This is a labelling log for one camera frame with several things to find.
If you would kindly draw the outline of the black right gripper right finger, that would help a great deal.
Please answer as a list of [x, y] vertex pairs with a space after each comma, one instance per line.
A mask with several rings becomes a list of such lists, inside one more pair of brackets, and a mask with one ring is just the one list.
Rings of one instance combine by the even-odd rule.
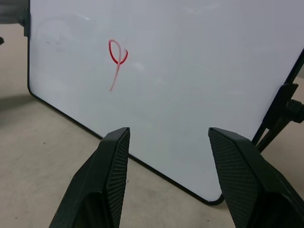
[[237, 228], [302, 228], [304, 201], [247, 138], [208, 132], [220, 188]]

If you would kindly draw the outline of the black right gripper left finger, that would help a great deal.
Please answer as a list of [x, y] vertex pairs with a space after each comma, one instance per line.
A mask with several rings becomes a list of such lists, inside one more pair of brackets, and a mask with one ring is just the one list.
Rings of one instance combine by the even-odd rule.
[[108, 133], [73, 176], [51, 228], [117, 228], [126, 187], [130, 128]]

